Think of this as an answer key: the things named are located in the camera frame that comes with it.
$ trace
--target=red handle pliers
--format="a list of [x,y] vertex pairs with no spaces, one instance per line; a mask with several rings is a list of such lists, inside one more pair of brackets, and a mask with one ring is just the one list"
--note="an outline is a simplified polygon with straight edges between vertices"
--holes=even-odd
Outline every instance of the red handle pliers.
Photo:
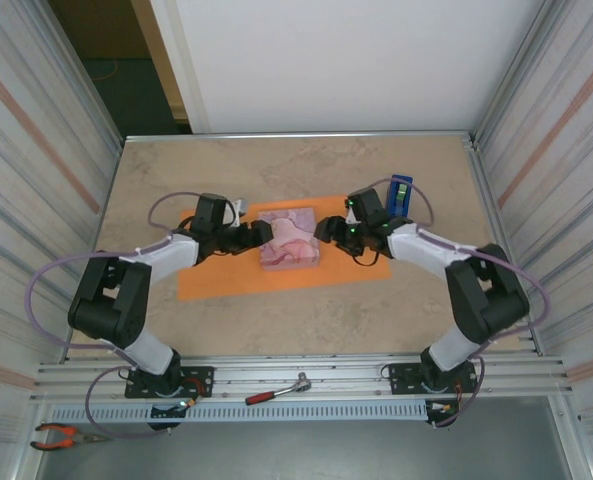
[[56,430],[65,435],[65,438],[56,443],[31,442],[29,445],[36,450],[53,452],[61,448],[71,448],[77,443],[93,443],[109,440],[108,437],[96,435],[95,433],[80,433],[76,427],[63,425],[62,423],[43,423],[36,427],[37,432]]

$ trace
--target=floor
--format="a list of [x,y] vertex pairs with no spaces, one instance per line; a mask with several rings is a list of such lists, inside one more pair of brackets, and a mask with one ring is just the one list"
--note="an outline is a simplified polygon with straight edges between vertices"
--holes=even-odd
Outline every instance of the floor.
[[84,60],[121,136],[182,133],[151,60]]
[[[490,240],[458,136],[188,136],[127,142],[98,248],[125,250],[159,240],[145,217],[169,192],[269,202],[345,194],[392,173],[414,177],[429,196],[434,233],[473,245]],[[180,211],[191,206],[191,199],[170,199],[156,220],[176,225]],[[410,218],[427,219],[418,195],[412,196]],[[391,269],[388,280],[191,302],[177,300],[172,276],[153,286],[147,325],[182,355],[420,352],[453,325],[446,286],[414,265],[391,262]],[[90,341],[79,333],[74,339]],[[494,346],[521,347],[517,338]]]
[[[143,426],[134,427],[142,431]],[[40,480],[570,479],[547,399],[480,399],[449,429],[418,421],[181,425],[43,456]]]

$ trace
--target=tabletop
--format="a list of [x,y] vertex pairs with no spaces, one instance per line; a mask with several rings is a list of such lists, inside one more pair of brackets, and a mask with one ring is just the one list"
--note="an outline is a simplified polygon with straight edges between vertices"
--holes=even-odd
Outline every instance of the tabletop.
[[[160,240],[146,215],[170,192],[265,203],[343,195],[391,174],[414,177],[428,195],[436,215],[431,231],[461,243],[490,241],[459,136],[185,136],[126,143],[98,248],[131,250]],[[170,199],[155,220],[175,226],[194,202]],[[417,194],[409,217],[428,218]],[[185,302],[177,300],[172,275],[150,290],[147,326],[188,356],[420,352],[454,325],[447,288],[415,265],[390,262],[387,280]],[[74,340],[90,341],[79,332]],[[494,347],[520,345],[508,338]]]

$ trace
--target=pink object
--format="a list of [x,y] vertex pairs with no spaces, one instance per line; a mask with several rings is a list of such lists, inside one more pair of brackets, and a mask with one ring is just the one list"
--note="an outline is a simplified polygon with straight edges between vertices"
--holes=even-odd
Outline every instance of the pink object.
[[314,238],[313,208],[259,212],[259,220],[272,226],[273,240],[260,247],[263,270],[316,267],[320,261],[318,239]]

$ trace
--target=metal frame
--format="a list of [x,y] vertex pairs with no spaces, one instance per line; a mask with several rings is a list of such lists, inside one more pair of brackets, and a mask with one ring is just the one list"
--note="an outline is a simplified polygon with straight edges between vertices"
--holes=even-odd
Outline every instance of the metal frame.
[[[479,191],[481,203],[485,208],[490,227],[496,241],[507,249],[511,260],[511,249],[504,234],[504,228],[496,204],[491,195],[479,152],[474,149],[467,132],[338,132],[331,134],[250,134],[250,135],[199,135],[165,137],[129,137],[127,143],[147,141],[193,141],[198,139],[258,139],[258,138],[320,138],[320,137],[388,137],[388,136],[457,136],[462,140],[463,148],[469,158],[470,167]],[[590,451],[584,435],[574,422],[571,387],[567,381],[562,360],[558,357],[542,356],[538,347],[532,343],[532,337],[521,338],[523,349],[518,351],[490,352],[484,355],[487,372],[481,397],[533,397],[545,396],[552,406],[552,415],[558,428],[564,453],[573,478],[593,478]],[[213,396],[197,405],[203,411],[201,421],[218,421],[219,415],[242,405],[246,396],[261,391],[278,389],[293,383],[299,371],[305,371],[312,380],[312,389],[305,393],[288,395],[272,400],[276,408],[291,405],[309,405],[312,407],[346,407],[352,405],[391,407],[395,402],[400,405],[412,405],[428,398],[449,398],[442,395],[393,396],[389,381],[381,377],[383,365],[389,363],[417,362],[418,354],[391,355],[328,355],[328,356],[285,356],[285,357],[188,357],[184,365],[211,365],[216,367]],[[73,415],[73,423],[81,421],[81,407],[85,393],[91,381],[104,369],[121,365],[119,359],[79,358],[69,359],[57,365],[41,365],[37,377],[36,390],[30,400],[28,412],[27,438],[32,434],[33,426],[41,421],[61,418],[59,415]],[[150,409],[154,404],[169,404],[169,399],[127,400],[123,397],[124,381],[117,373],[107,375],[94,391],[94,411],[101,409],[108,420],[119,423],[143,423],[150,421],[139,417],[136,422],[120,419],[121,411],[135,408]],[[395,410],[384,410],[378,417],[397,418]],[[351,415],[341,415],[339,420],[348,420]],[[304,415],[303,420],[312,420]],[[422,415],[415,420],[423,420]],[[230,421],[249,421],[249,418],[230,418]],[[264,419],[269,421],[291,420],[287,418]],[[11,478],[35,478],[40,464],[41,452],[24,448],[18,455],[17,466],[13,468],[17,475]]]
[[466,130],[409,130],[375,132],[300,132],[300,133],[198,133],[195,135],[130,135],[126,143],[191,142],[193,140],[231,140],[259,138],[334,138],[334,137],[460,137],[469,136]]

